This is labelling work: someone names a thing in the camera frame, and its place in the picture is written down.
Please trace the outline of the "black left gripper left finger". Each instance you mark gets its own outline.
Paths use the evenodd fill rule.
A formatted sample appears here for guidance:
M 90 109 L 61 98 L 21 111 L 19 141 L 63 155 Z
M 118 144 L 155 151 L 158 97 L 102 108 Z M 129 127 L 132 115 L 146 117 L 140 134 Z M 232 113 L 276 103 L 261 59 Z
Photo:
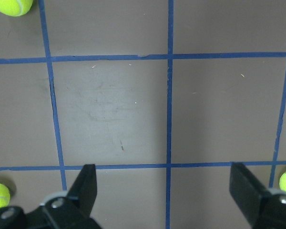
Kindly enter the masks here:
M 95 165 L 84 165 L 69 191 L 48 200 L 42 211 L 53 229 L 95 229 L 97 222 L 90 214 L 96 196 Z

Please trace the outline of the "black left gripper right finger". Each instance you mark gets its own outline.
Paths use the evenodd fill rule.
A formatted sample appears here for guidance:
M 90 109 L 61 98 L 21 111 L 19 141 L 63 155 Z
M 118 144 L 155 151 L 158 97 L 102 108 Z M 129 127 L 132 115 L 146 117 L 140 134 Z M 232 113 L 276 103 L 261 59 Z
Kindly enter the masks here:
M 232 163 L 229 192 L 253 229 L 286 229 L 286 191 L 264 186 L 242 163 Z

